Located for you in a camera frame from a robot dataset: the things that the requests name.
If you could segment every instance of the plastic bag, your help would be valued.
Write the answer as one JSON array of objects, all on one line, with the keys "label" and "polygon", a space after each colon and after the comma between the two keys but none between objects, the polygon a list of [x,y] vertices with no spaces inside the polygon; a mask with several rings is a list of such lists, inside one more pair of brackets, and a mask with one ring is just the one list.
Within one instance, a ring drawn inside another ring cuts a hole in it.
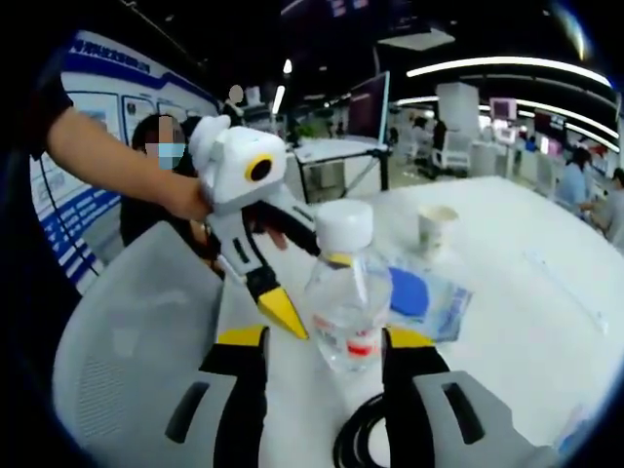
[{"label": "plastic bag", "polygon": [[435,342],[456,341],[472,292],[404,258],[388,259],[393,280],[390,321]]}]

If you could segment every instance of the red label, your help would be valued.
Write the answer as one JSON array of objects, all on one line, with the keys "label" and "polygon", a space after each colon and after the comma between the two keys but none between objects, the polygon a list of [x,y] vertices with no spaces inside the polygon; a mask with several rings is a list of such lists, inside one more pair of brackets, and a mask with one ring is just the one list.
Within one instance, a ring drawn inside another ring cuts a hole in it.
[{"label": "red label", "polygon": [[356,356],[368,356],[368,354],[372,351],[372,346],[363,346],[356,345],[353,343],[347,343],[347,349],[349,353],[354,354]]}]

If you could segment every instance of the white pillar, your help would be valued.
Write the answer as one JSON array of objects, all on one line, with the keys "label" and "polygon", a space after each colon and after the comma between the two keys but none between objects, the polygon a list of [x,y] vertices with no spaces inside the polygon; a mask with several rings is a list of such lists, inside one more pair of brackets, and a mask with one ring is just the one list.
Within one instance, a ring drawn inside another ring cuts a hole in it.
[{"label": "white pillar", "polygon": [[447,129],[479,137],[479,89],[464,83],[445,83],[436,87],[438,119]]}]

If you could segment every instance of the human hand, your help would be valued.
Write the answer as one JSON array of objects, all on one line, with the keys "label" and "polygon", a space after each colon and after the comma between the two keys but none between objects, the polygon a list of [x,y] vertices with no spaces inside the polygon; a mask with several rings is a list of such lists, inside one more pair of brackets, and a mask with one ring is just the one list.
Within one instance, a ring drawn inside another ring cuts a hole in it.
[{"label": "human hand", "polygon": [[250,224],[250,228],[254,234],[268,234],[280,251],[285,251],[288,247],[286,236],[277,226],[270,226],[263,222],[257,222],[253,207],[247,207],[243,210],[243,218]]},{"label": "human hand", "polygon": [[169,173],[162,197],[161,205],[182,219],[204,222],[212,210],[202,193],[199,178]]},{"label": "human hand", "polygon": [[[182,219],[204,222],[206,216],[210,214],[212,208],[206,202],[202,193],[201,184],[198,178],[186,177],[170,173],[163,190],[163,207],[172,215]],[[266,232],[273,244],[283,251],[287,247],[286,237],[275,226],[258,224],[255,216],[250,210],[243,210],[246,222],[251,225],[255,232]]]}]

